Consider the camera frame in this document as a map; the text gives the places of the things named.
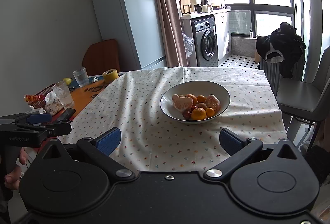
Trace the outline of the person's left hand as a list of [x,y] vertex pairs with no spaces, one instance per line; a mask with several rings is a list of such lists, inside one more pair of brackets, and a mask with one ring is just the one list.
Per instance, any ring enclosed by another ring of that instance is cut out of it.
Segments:
[[[28,160],[27,153],[24,148],[21,148],[19,154],[19,161],[21,165],[26,165]],[[20,166],[16,165],[13,171],[8,173],[5,176],[5,186],[8,189],[18,190],[20,184],[20,176],[21,176],[22,169]]]

